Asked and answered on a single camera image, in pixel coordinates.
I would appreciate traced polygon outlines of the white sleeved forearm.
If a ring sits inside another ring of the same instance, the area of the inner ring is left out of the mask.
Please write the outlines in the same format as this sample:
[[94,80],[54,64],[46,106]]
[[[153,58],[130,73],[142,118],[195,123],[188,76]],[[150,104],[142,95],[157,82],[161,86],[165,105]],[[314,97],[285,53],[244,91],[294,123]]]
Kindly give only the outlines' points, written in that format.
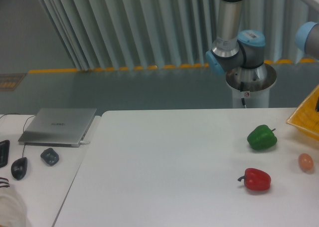
[[0,178],[0,226],[25,227],[26,213],[17,192],[7,178]]

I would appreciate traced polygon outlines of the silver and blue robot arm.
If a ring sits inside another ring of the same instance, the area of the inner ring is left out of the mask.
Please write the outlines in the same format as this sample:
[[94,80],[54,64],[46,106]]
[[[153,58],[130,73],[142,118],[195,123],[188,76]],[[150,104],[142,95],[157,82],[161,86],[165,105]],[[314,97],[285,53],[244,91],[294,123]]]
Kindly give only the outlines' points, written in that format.
[[219,0],[216,37],[206,59],[218,74],[265,60],[319,57],[319,0]]

